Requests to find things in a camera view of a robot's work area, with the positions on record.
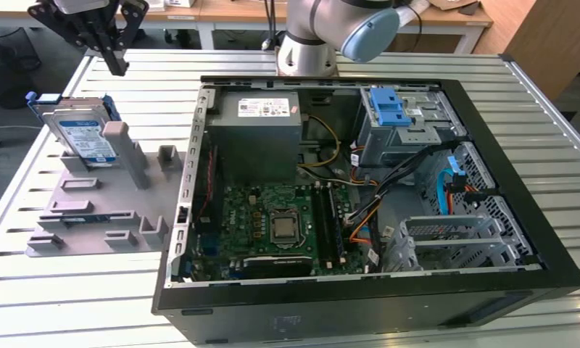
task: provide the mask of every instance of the blue hard drive label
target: blue hard drive label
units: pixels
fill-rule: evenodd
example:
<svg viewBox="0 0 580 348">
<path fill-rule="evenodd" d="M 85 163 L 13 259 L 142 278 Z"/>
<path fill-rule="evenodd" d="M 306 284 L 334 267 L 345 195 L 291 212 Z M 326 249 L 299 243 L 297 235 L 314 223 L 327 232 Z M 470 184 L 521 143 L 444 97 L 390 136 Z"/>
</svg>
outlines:
<svg viewBox="0 0 580 348">
<path fill-rule="evenodd" d="M 109 165 L 115 160 L 115 152 L 102 137 L 98 121 L 59 121 L 62 134 L 78 156 L 97 165 Z"/>
</svg>

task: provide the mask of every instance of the cable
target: cable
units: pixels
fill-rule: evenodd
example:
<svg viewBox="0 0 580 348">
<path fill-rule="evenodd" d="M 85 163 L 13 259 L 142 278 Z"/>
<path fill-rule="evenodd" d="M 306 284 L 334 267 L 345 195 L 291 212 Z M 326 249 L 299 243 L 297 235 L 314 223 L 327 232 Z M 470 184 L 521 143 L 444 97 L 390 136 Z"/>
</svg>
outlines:
<svg viewBox="0 0 580 348">
<path fill-rule="evenodd" d="M 445 168 L 440 171 L 436 177 L 436 199 L 437 199 L 437 206 L 441 211 L 442 215 L 449 215 L 449 208 L 448 208 L 448 195 L 445 194 L 445 175 L 453 176 L 453 170 L 449 168 Z"/>
<path fill-rule="evenodd" d="M 42 127 L 35 127 L 33 125 L 0 125 L 0 129 L 5 128 L 29 128 L 29 129 L 41 129 Z"/>
<path fill-rule="evenodd" d="M 266 22 L 269 23 L 269 37 L 263 40 L 261 43 L 261 50 L 265 51 L 270 48 L 270 42 L 271 42 L 271 21 L 270 21 L 270 12 L 269 12 L 269 2 L 267 0 L 263 0 L 263 10 L 266 13 Z"/>
<path fill-rule="evenodd" d="M 382 248 L 381 248 L 380 232 L 377 230 L 377 212 L 373 214 L 369 221 L 366 222 L 366 227 L 369 228 L 370 248 L 374 250 L 374 253 L 377 255 L 377 265 L 374 269 L 370 268 L 370 273 L 373 272 L 380 273 L 382 267 L 382 261 L 381 261 Z"/>
<path fill-rule="evenodd" d="M 349 181 L 343 181 L 343 180 L 339 180 L 339 179 L 325 178 L 325 177 L 319 176 L 318 174 L 313 173 L 305 167 L 298 167 L 298 169 L 301 169 L 315 180 L 331 181 L 334 183 L 342 183 L 342 184 L 350 185 L 350 186 L 362 186 L 364 185 L 362 183 L 350 183 Z"/>
<path fill-rule="evenodd" d="M 351 167 L 351 170 L 349 171 L 349 180 L 353 183 L 365 183 L 365 180 L 357 180 L 354 178 L 354 172 L 357 171 L 357 167 Z M 376 180 L 369 180 L 369 184 L 373 186 L 377 186 L 377 181 Z"/>
<path fill-rule="evenodd" d="M 331 161 L 334 161 L 335 158 L 337 158 L 338 151 L 339 151 L 339 148 L 338 148 L 338 138 L 337 138 L 337 134 L 335 134 L 335 132 L 334 132 L 333 129 L 329 127 L 329 125 L 326 125 L 325 121 L 322 121 L 322 120 L 319 119 L 319 117 L 315 117 L 315 116 L 313 116 L 313 115 L 309 115 L 309 118 L 313 118 L 315 121 L 318 121 L 319 124 L 322 125 L 322 127 L 326 128 L 327 132 L 330 133 L 331 137 L 333 137 L 334 140 L 335 140 L 335 151 L 333 152 L 333 154 L 331 154 L 331 156 L 330 156 L 330 158 L 329 158 L 327 160 L 321 161 L 321 162 L 315 162 L 315 163 L 301 163 L 301 164 L 298 164 L 298 167 L 321 167 L 322 165 L 326 165 L 327 163 L 330 163 Z"/>
<path fill-rule="evenodd" d="M 270 0 L 270 20 L 271 20 L 271 47 L 277 47 L 277 19 L 274 13 L 274 0 Z"/>
<path fill-rule="evenodd" d="M 376 210 L 380 207 L 380 203 L 377 203 L 377 205 L 374 206 L 374 208 L 370 210 L 369 214 L 365 215 L 364 219 L 360 221 L 358 225 L 354 228 L 354 231 L 351 232 L 351 234 L 349 235 L 349 241 L 351 242 L 357 242 L 354 236 L 358 233 L 360 228 L 365 225 L 365 223 L 368 222 L 370 216 L 376 213 Z"/>
<path fill-rule="evenodd" d="M 405 7 L 409 8 L 409 10 L 414 13 L 416 18 L 418 19 L 418 33 L 416 35 L 416 39 L 414 39 L 414 44 L 413 44 L 413 49 L 410 49 L 410 52 L 414 52 L 416 46 L 418 45 L 418 40 L 421 39 L 421 35 L 424 34 L 424 21 L 421 20 L 421 16 L 418 15 L 418 13 L 414 11 L 414 9 L 410 7 L 410 2 L 412 1 L 406 1 L 405 2 Z"/>
<path fill-rule="evenodd" d="M 360 214 L 362 214 L 364 211 L 369 209 L 369 206 L 373 205 L 376 202 L 378 202 L 382 198 L 382 196 L 388 193 L 388 187 L 396 183 L 400 179 L 406 177 L 420 166 L 424 158 L 432 153 L 437 151 L 442 151 L 446 149 L 453 149 L 460 143 L 460 140 L 450 140 L 446 141 L 438 145 L 429 145 L 425 146 L 418 152 L 416 152 L 410 157 L 408 157 L 405 160 L 402 160 L 393 168 L 389 174 L 385 176 L 382 181 L 376 187 L 376 190 L 372 194 L 370 201 L 357 209 L 355 212 L 353 212 L 347 220 L 351 220 L 355 218 Z"/>
<path fill-rule="evenodd" d="M 322 162 L 323 159 L 321 158 L 319 153 L 321 153 L 321 151 L 315 151 L 315 157 L 317 157 L 317 159 L 318 159 L 318 162 Z M 330 174 L 331 178 L 338 179 L 338 178 L 337 178 L 337 175 L 335 175 L 335 172 L 333 172 L 333 170 L 330 169 L 329 165 L 322 165 L 322 167 L 326 169 L 327 174 Z"/>
<path fill-rule="evenodd" d="M 194 219 L 193 223 L 199 221 L 199 217 L 203 214 L 203 209 L 205 209 L 205 207 L 209 204 L 210 193 L 211 193 L 211 188 L 213 188 L 211 180 L 210 180 L 210 171 L 211 171 L 211 168 L 213 168 L 213 148 L 210 148 L 210 150 L 209 150 L 209 168 L 206 170 L 206 176 L 205 176 L 206 177 L 206 179 L 205 179 L 205 199 L 203 199 L 202 207 L 199 208 L 199 212 L 197 213 L 197 218 Z"/>
</svg>

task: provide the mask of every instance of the floor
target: floor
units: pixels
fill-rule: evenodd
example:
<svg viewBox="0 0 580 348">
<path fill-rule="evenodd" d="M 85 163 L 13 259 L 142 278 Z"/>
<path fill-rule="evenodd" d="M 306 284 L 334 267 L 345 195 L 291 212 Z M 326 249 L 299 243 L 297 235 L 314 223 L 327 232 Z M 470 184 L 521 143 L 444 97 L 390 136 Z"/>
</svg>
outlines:
<svg viewBox="0 0 580 348">
<path fill-rule="evenodd" d="M 81 60 L 82 50 L 70 46 L 49 30 L 27 30 L 30 41 L 37 50 L 42 66 L 31 73 L 33 82 L 42 92 L 58 93 Z M 265 33 L 222 30 L 214 32 L 215 46 L 219 49 L 258 49 Z M 198 36 L 191 33 L 189 48 L 198 49 Z M 178 42 L 166 43 L 161 30 L 147 30 L 146 37 L 134 43 L 137 49 L 179 48 Z M 580 77 L 556 101 L 561 111 L 577 111 L 572 125 L 580 132 Z M 0 126 L 41 126 L 27 109 L 5 110 L 0 108 Z M 38 130 L 31 128 L 0 128 L 0 197 L 10 182 L 27 148 L 33 143 Z"/>
</svg>

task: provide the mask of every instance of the wooden desk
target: wooden desk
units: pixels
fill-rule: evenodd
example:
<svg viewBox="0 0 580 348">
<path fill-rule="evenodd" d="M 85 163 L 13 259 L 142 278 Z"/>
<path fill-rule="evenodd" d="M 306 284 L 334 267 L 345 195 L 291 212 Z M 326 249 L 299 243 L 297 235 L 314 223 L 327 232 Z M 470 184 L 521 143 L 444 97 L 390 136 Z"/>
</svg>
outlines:
<svg viewBox="0 0 580 348">
<path fill-rule="evenodd" d="M 267 30 L 263 4 L 251 0 L 198 0 L 202 2 L 198 17 L 199 39 L 203 49 L 214 49 L 213 30 Z M 429 7 L 421 14 L 424 34 L 460 35 L 456 53 L 470 53 L 484 28 L 492 19 L 481 9 L 473 16 L 457 13 L 457 9 L 441 11 Z M 275 5 L 277 29 L 285 29 L 286 5 Z M 418 32 L 418 20 L 400 28 L 400 33 Z"/>
<path fill-rule="evenodd" d="M 0 26 L 39 27 L 39 23 L 27 15 L 27 6 L 33 0 L 0 0 Z M 458 14 L 453 9 L 441 11 L 429 7 L 420 14 L 424 22 L 424 34 L 452 34 L 462 38 L 454 48 L 456 53 L 470 53 L 485 27 L 492 19 L 478 9 L 473 16 Z M 275 6 L 277 29 L 285 30 L 286 6 Z M 118 25 L 123 25 L 121 14 Z M 263 4 L 251 0 L 197 0 L 194 6 L 166 7 L 163 12 L 147 12 L 142 28 L 195 29 L 202 49 L 214 49 L 213 30 L 267 30 Z M 418 22 L 414 20 L 400 28 L 400 33 L 414 34 Z"/>
<path fill-rule="evenodd" d="M 263 12 L 263 4 L 253 0 L 199 0 L 202 1 L 202 9 L 199 10 L 199 20 L 202 22 L 266 22 Z M 489 27 L 492 19 L 486 16 L 481 9 L 477 9 L 473 16 L 466 16 L 457 12 L 441 11 L 430 6 L 424 13 L 420 14 L 424 25 L 476 25 Z M 286 22 L 286 5 L 275 5 L 277 23 Z M 410 24 L 418 25 L 418 20 L 413 20 Z"/>
<path fill-rule="evenodd" d="M 27 15 L 33 0 L 0 0 L 0 27 L 34 28 L 42 25 Z M 162 12 L 147 12 L 142 28 L 197 29 L 199 7 L 198 0 L 193 7 L 166 7 Z M 117 24 L 123 25 L 122 15 L 117 15 Z"/>
</svg>

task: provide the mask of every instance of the slotted metal table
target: slotted metal table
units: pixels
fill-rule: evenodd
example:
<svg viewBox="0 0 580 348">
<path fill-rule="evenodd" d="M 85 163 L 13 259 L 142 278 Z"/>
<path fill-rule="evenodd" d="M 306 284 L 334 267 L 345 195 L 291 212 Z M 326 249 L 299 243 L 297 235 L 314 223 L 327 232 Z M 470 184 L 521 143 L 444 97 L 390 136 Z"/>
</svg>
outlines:
<svg viewBox="0 0 580 348">
<path fill-rule="evenodd" d="M 101 59 L 83 57 L 65 95 L 111 95 L 143 151 L 159 144 L 185 150 L 201 75 L 274 75 L 273 55 L 259 51 L 131 50 L 126 60 L 130 67 L 119 78 Z M 338 57 L 338 72 L 461 81 L 580 267 L 580 136 L 516 64 L 496 56 L 385 54 L 368 64 Z M 59 178 L 59 153 L 45 127 L 0 201 L 0 347 L 187 347 L 165 318 L 149 313 L 159 253 L 49 258 L 22 253 Z M 307 339 L 266 347 L 310 344 L 580 347 L 580 290 L 478 328 Z"/>
</svg>

